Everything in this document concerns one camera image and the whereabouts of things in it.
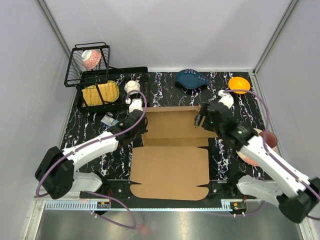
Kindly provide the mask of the brown cardboard box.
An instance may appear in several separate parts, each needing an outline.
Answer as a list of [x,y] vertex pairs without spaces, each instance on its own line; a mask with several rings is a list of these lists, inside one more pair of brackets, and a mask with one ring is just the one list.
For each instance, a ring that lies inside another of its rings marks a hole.
[[209,189],[209,139],[194,125],[200,106],[149,107],[143,145],[132,151],[130,191],[143,199],[199,201]]

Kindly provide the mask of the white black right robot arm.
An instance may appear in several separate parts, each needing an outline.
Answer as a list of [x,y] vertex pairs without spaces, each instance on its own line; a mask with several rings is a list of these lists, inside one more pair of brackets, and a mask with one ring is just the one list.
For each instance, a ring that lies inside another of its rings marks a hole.
[[293,223],[301,223],[320,201],[320,179],[309,178],[266,145],[249,124],[236,122],[222,102],[203,103],[194,119],[196,127],[214,132],[230,147],[254,160],[274,183],[239,174],[227,185],[228,195],[249,195],[268,202]]

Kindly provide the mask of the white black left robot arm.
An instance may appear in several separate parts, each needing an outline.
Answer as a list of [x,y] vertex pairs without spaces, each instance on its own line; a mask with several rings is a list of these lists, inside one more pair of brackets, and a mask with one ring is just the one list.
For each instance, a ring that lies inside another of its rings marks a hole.
[[136,135],[146,131],[146,114],[136,109],[89,141],[63,150],[56,146],[50,148],[35,172],[38,180],[35,195],[57,200],[69,192],[86,192],[103,198],[108,193],[108,183],[99,173],[80,172],[79,169],[102,155],[129,145]]

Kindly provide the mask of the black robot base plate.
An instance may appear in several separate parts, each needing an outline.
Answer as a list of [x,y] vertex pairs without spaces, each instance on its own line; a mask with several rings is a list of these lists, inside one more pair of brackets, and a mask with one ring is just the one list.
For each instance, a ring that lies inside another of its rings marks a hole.
[[93,193],[81,191],[79,197],[98,198],[96,194],[106,195],[119,200],[131,202],[188,202],[198,203],[206,200],[254,200],[255,197],[244,196],[227,182],[209,181],[205,184],[182,183],[142,183],[128,180],[107,180]]

